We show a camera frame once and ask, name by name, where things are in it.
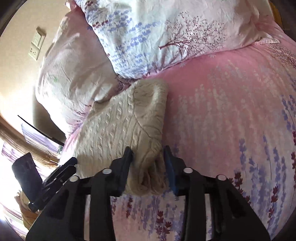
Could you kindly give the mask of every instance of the wall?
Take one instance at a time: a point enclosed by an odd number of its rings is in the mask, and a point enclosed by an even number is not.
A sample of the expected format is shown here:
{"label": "wall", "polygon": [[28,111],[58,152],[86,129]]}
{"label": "wall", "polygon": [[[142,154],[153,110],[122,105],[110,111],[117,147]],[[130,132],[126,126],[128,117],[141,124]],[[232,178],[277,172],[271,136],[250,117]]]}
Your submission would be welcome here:
{"label": "wall", "polygon": [[[21,132],[20,115],[49,136],[64,140],[63,133],[37,102],[34,85],[44,54],[52,43],[63,16],[65,0],[27,0],[0,37],[0,115]],[[29,55],[35,30],[46,32],[38,61]]]}

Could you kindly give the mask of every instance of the floral bedsheet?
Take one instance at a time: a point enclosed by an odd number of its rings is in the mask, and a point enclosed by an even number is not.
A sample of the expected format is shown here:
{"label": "floral bedsheet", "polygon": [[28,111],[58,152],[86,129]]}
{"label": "floral bedsheet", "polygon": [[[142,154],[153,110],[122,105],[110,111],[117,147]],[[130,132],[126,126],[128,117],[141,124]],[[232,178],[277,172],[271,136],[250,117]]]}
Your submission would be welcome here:
{"label": "floral bedsheet", "polygon": [[[296,206],[296,43],[270,17],[257,27],[280,44],[201,56],[150,78],[169,85],[163,144],[202,175],[230,178],[273,238]],[[111,205],[117,240],[180,240],[184,198],[123,195]]]}

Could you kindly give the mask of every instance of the pillow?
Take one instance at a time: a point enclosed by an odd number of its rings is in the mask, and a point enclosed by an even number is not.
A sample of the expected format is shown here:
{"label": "pillow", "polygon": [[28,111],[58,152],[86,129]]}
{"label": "pillow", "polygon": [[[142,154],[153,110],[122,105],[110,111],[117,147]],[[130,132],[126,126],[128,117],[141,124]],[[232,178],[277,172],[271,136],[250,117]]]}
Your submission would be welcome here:
{"label": "pillow", "polygon": [[262,37],[247,0],[76,0],[116,73],[141,78]]}
{"label": "pillow", "polygon": [[123,88],[83,12],[73,2],[70,7],[44,57],[36,86],[38,102],[66,137],[94,101],[108,100]]}

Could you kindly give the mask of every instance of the wall socket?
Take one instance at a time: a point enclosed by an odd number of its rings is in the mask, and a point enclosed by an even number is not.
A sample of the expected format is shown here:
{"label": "wall socket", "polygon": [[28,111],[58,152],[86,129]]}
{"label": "wall socket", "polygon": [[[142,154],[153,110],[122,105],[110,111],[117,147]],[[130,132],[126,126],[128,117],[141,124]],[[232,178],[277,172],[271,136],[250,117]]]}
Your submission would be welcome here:
{"label": "wall socket", "polygon": [[31,43],[29,55],[37,61],[39,53],[40,53],[40,49],[37,46],[35,46],[33,43]]}

